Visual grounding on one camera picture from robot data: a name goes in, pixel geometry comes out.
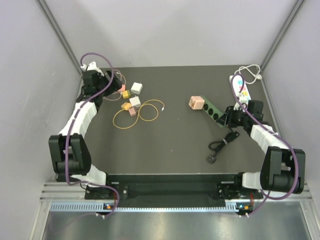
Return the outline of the white square charger plug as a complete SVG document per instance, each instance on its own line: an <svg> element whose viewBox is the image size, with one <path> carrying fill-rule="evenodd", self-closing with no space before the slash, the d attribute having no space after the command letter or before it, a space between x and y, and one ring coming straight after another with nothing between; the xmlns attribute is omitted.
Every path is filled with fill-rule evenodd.
<svg viewBox="0 0 320 240"><path fill-rule="evenodd" d="M131 106L134 108L139 108L142 105L140 98L138 96L129 98L129 102L130 102Z"/></svg>

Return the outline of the yellow charger plug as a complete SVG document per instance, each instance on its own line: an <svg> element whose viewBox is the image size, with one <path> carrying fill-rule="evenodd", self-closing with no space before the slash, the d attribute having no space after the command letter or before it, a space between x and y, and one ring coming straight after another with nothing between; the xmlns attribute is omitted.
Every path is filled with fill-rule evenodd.
<svg viewBox="0 0 320 240"><path fill-rule="evenodd" d="M129 99L132 96L132 92L130 90L125 90L122 92L123 99Z"/></svg>

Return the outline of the brown pink small charger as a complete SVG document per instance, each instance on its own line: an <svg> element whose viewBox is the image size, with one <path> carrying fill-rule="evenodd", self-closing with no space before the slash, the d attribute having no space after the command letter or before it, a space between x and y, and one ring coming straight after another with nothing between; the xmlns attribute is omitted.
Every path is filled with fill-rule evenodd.
<svg viewBox="0 0 320 240"><path fill-rule="evenodd" d="M131 117L133 116L136 116L138 114L138 110L135 108L135 107L131 107L129 110L128 110L128 113Z"/></svg>

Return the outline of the orange small charger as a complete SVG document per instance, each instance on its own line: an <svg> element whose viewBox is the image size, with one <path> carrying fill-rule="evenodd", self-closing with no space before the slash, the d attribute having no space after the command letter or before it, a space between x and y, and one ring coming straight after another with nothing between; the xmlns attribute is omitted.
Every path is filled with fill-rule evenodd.
<svg viewBox="0 0 320 240"><path fill-rule="evenodd" d="M131 103L130 102L125 102L121 105L121 109L122 110L125 110L125 111L128 111L130 108L132 107Z"/></svg>

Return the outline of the green power strip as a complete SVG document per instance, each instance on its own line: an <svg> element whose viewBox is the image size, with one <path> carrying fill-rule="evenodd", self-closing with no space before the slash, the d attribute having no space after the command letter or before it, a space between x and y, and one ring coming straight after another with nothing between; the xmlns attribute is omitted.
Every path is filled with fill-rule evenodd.
<svg viewBox="0 0 320 240"><path fill-rule="evenodd" d="M224 128L225 122L221 120L221 117L224 115L222 111L220 111L212 102L210 102L204 95L200 96L204 100L204 105L202 110L207 113L207 115L215 121L215 123Z"/></svg>

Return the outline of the white power strip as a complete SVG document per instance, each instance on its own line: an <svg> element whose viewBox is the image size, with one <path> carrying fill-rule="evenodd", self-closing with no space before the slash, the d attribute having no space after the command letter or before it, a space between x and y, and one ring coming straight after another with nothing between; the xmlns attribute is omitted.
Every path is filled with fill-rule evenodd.
<svg viewBox="0 0 320 240"><path fill-rule="evenodd" d="M242 75L240 74L230 75L229 82L232 85L232 89L238 98L244 99L245 101L251 100L251 95L249 93L247 84L244 81Z"/></svg>

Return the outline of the pink giraffe cube charger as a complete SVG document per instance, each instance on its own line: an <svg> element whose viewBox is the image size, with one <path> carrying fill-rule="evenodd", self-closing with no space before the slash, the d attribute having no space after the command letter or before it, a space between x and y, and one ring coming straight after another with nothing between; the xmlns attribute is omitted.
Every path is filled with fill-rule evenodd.
<svg viewBox="0 0 320 240"><path fill-rule="evenodd" d="M204 104L205 100L201 96L191 96L188 102L188 105L192 110L202 110Z"/></svg>

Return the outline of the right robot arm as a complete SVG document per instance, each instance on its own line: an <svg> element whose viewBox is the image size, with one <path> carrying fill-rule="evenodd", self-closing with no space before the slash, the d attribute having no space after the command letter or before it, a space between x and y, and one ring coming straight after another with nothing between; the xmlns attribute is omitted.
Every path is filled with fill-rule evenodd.
<svg viewBox="0 0 320 240"><path fill-rule="evenodd" d="M227 107L225 113L213 118L229 128L243 127L265 153L258 172L240 173L240 181L233 185L233 192L245 198L252 189L285 193L280 199L304 190L306 154L301 149L288 146L268 122L263 121L264 103L249 100L246 109Z"/></svg>

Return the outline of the pink charger plug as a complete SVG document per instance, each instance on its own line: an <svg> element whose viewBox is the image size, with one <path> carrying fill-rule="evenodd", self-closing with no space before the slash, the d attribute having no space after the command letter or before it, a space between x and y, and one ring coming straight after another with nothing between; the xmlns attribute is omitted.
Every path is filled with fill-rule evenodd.
<svg viewBox="0 0 320 240"><path fill-rule="evenodd" d="M120 92L124 92L126 90L126 86L123 84L121 89L119 90Z"/></svg>

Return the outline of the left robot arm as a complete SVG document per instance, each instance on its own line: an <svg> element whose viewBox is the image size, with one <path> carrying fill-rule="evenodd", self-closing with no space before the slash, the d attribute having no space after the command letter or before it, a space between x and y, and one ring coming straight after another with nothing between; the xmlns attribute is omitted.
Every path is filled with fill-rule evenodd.
<svg viewBox="0 0 320 240"><path fill-rule="evenodd" d="M119 91L123 83L114 70L105 73L99 69L85 70L82 80L83 86L70 119L58 134L48 139L52 167L58 175L95 187L97 194L106 199L113 194L114 187L107 182L107 174L92 164L85 135L103 98Z"/></svg>

